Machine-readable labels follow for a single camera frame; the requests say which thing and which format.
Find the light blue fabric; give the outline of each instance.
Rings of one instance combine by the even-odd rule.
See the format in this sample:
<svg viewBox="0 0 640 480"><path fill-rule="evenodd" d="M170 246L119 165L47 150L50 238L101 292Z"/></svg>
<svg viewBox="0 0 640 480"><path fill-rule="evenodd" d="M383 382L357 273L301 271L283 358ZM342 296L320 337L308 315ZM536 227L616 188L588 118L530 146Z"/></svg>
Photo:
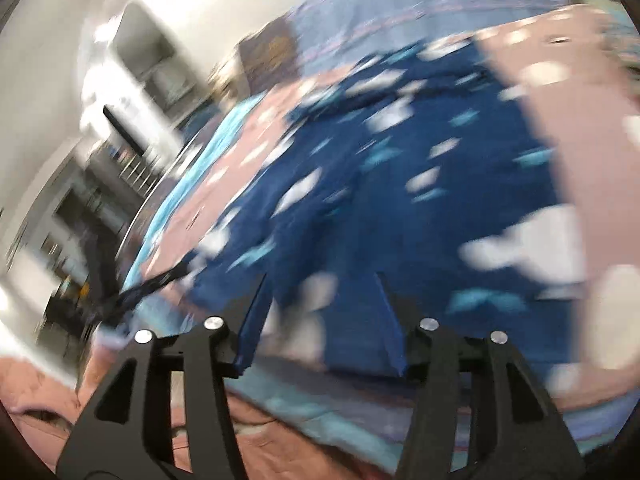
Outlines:
<svg viewBox="0 0 640 480"><path fill-rule="evenodd" d="M239 380L226 379L225 385L319 444L365 458L385 471L396 470L402 444L387 442L364 430L312 397L272 378L257 365L245 370Z"/></svg>
<svg viewBox="0 0 640 480"><path fill-rule="evenodd" d="M146 231L140 252L136 257L136 261L131 266L127 279L124 282L124 289L136 285L140 281L140 265L149 257L153 247L154 237L162 229L165 228L174 211L182 203L185 197L196 186L199 180L204 176L211 165L222 156L231 144L236 140L238 132L244 124L244 119L253 110L262 98L264 93L251 97L236 106L228 116L222 121L216 134L213 136L207 147L204 149L200 158L196 161L192 168L184 174L180 182L174 187L169 196L162 202L158 208L149 229Z"/></svg>
<svg viewBox="0 0 640 480"><path fill-rule="evenodd" d="M193 328L193 314L185 314L156 293L142 300L136 309L138 325L132 333L146 328L157 336L171 336L188 332Z"/></svg>

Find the bed sheet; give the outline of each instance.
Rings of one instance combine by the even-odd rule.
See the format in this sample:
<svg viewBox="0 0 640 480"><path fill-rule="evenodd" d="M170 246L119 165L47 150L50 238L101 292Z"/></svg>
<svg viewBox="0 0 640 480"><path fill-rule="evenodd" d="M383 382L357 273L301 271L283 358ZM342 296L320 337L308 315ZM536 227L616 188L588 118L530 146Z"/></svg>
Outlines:
<svg viewBox="0 0 640 480"><path fill-rule="evenodd" d="M493 54L494 67L503 74L505 80L522 83L513 87L511 97L523 97L526 94L522 105L529 112L538 133L557 144L559 157L556 171L580 212L588 277L593 285L590 295L577 304L576 315L580 319L577 328L583 329L577 338L581 346L580 362L560 365L549 378L549 388L564 408L589 406L624 395L638 383L639 376L633 349L629 351L629 348L620 346L620 342L625 343L624 333L620 333L621 327L626 326L627 332L636 333L636 318L629 310L628 302L612 298L607 292L607 287L620 278L622 264L626 264L622 265L626 290L630 288L629 292L633 293L634 283L637 283L636 275L629 273L632 269L627 268L630 263L636 267L640 264L637 262L640 251L634 235L634 226L640 220L640 212L635 208L635 204L640 203L635 197L636 190L640 190L640 168L638 154L633 149L633 143L629 142L635 138L633 126L637 111L627 97L625 75L600 49L599 26L596 22L599 17L588 7L577 6L536 20L490 28L478 34L484 47ZM533 55L537 56L537 62L529 67L535 65L542 72L523 68L524 60L533 61L530 58ZM567 81L572 82L570 88L565 86ZM312 86L313 82L307 80L297 87L297 91L303 92L303 89L308 90ZM585 98L587 102L597 104L584 107ZM242 152L238 153L236 164L251 154L251 146L254 149L261 146L256 145L255 137L265 129L264 122L273 114L270 110L271 107L265 105L254 110L248 118L246 126L252 124L252 127L243 129L242 137L248 131L254 131L254 142L245 145ZM599 113L585 113L585 110ZM272 146L265 146L260 150L260 153L264 153L255 156L264 158ZM222 170L225 170L222 172L224 175L230 171L229 168L231 166L213 168L202 182L212 180L209 186L214 186L221 178ZM224 209L226 200L241 191L247 183L248 180L235 181L233 185L231 181L227 182L228 186L232 186L231 189L225 189L226 198L214 200L218 215ZM175 263L172 258L181 256L185 245L181 245L177 251L172 247L178 238L182 240L181 234L184 234L188 224L193 228L199 221L204 221L197 227L203 233L212 225L211 218L217 218L215 214L208 216L206 206L219 188L209 186L200 186L174 215L174 219L181 216L181 224L177 224L179 228L171 235L170 222L158 245L161 254L155 261L152 259L147 262L145 272L149 276L171 266ZM198 200L192 202L197 193L200 193ZM575 291L558 290L558 293L561 292L575 295ZM590 327L594 332L594 326L598 328L597 333L590 335ZM598 342L600 337L606 341L607 348ZM624 419L624 409L620 408L620 413ZM603 436L602 428L598 431L592 433L596 439L611 436Z"/></svg>
<svg viewBox="0 0 640 480"><path fill-rule="evenodd" d="M307 0L286 15L303 76L464 30L543 14L569 0Z"/></svg>

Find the screw head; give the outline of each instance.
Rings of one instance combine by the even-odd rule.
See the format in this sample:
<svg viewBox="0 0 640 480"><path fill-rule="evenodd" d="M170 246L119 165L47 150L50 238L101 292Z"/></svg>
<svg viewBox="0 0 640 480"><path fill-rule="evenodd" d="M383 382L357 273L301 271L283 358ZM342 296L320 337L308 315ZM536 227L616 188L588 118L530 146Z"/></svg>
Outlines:
<svg viewBox="0 0 640 480"><path fill-rule="evenodd" d="M497 345L504 345L509 337L502 330L494 330L491 332L491 341Z"/></svg>
<svg viewBox="0 0 640 480"><path fill-rule="evenodd" d="M207 330L219 330L225 324L225 320L218 316L207 317L204 320L204 328Z"/></svg>
<svg viewBox="0 0 640 480"><path fill-rule="evenodd" d="M420 322L420 328L426 330L427 332L433 332L437 330L440 324L437 319L433 319L433 317L425 317Z"/></svg>
<svg viewBox="0 0 640 480"><path fill-rule="evenodd" d="M154 338L154 333L151 330L138 330L134 339L136 343L140 343L141 345L148 343Z"/></svg>

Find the silver screw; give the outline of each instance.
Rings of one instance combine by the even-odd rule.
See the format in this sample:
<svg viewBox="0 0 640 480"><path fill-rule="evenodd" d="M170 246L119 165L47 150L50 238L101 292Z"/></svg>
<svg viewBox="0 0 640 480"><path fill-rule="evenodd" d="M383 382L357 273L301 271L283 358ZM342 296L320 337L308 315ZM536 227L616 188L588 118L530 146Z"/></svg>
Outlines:
<svg viewBox="0 0 640 480"><path fill-rule="evenodd" d="M153 338L154 334L151 330L138 330L134 339L136 340L136 343L143 345L151 341Z"/></svg>
<svg viewBox="0 0 640 480"><path fill-rule="evenodd" d="M219 330L225 324L225 320L218 316L207 317L204 320L204 328L207 330Z"/></svg>
<svg viewBox="0 0 640 480"><path fill-rule="evenodd" d="M420 322L420 328L423 330L427 330L428 332L433 332L437 330L440 324L437 319L433 319L433 317L425 317Z"/></svg>
<svg viewBox="0 0 640 480"><path fill-rule="evenodd" d="M501 330L494 330L491 332L491 341L497 345L504 345L508 339L507 335Z"/></svg>

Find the blue comforter with white pattern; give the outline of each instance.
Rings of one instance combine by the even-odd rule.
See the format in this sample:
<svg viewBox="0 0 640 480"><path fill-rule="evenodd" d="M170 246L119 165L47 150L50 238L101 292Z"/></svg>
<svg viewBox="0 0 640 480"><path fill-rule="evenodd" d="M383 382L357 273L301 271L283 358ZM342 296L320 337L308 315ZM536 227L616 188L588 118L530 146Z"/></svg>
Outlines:
<svg viewBox="0 0 640 480"><path fill-rule="evenodd" d="M366 57L291 113L263 169L188 254L190 300L220 312L265 273L255 308L271 309L281 354L399 376L406 334L383 273L461 334L504 330L540 371L567 362L570 304L545 299L562 283L528 242L562 207L553 152L514 95L471 40ZM511 256L478 257L482 240ZM309 280L324 293L305 296ZM258 336L241 335L240 367Z"/></svg>

